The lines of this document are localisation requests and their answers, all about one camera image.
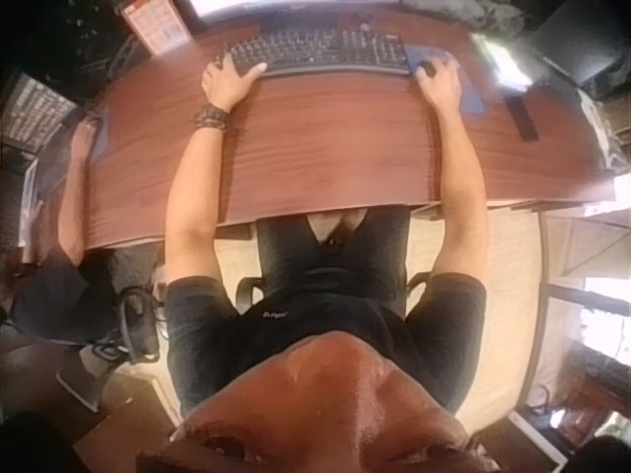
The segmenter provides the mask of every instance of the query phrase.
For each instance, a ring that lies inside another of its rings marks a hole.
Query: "monitor screen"
[[[399,0],[189,0],[198,17],[203,18],[215,13],[221,13],[231,8],[259,8],[274,5],[301,5],[317,3],[389,3],[396,4]]]
[[[76,104],[26,74],[5,98],[2,111],[2,142],[36,154]]]

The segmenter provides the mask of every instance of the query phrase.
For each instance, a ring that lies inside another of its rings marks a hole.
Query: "black shirt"
[[[93,253],[77,268],[54,247],[20,282],[9,317],[20,329],[46,340],[99,340],[117,326],[107,260],[108,253]]]
[[[239,315],[219,281],[185,278],[167,292],[169,370],[186,416],[296,342],[343,331],[392,360],[454,412],[475,375],[485,304],[479,281],[443,274],[431,278],[405,320],[375,301],[327,288],[272,296]]]

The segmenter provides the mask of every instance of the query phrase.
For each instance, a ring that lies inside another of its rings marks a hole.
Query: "desk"
[[[540,140],[524,143],[466,29],[412,13],[373,13],[375,31],[446,49],[466,70],[486,107],[465,123],[489,199],[612,197],[582,116],[530,91],[526,106]],[[340,13],[338,26],[359,28],[359,20]],[[89,247],[164,233],[169,189],[203,104],[201,72],[224,43],[259,33],[254,18],[223,24],[106,91],[109,148],[91,174]],[[412,79],[337,73],[262,80],[227,133],[221,220],[436,201],[439,145],[433,113]]]

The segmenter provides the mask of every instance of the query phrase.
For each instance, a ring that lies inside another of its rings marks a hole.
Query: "eye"
[[[453,447],[430,445],[406,451],[405,453],[391,458],[390,461],[398,465],[417,465],[431,459],[444,458],[454,453],[457,453],[457,450]]]
[[[213,450],[216,454],[225,456],[231,460],[252,465],[264,465],[266,463],[262,455],[253,451],[253,449],[249,448],[238,439],[217,437],[206,441],[204,445]]]

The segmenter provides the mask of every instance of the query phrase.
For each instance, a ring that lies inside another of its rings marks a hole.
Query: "lap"
[[[347,270],[362,288],[358,296],[405,312],[405,257],[410,212],[407,207],[369,209],[341,244],[317,242],[306,215],[257,222],[261,270],[268,294],[294,286],[322,267]]]

